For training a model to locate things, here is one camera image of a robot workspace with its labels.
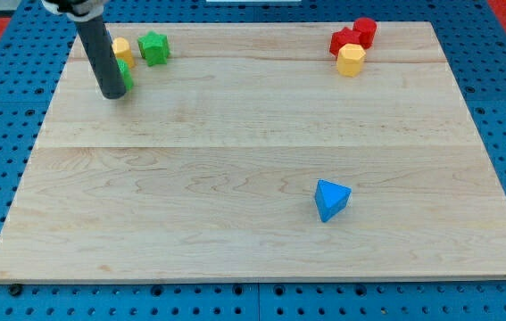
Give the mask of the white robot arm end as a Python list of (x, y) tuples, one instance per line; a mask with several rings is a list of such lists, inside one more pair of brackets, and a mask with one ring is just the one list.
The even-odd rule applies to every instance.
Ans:
[(104, 12), (109, 0), (42, 0), (47, 11), (54, 15), (66, 15), (75, 22), (90, 21)]

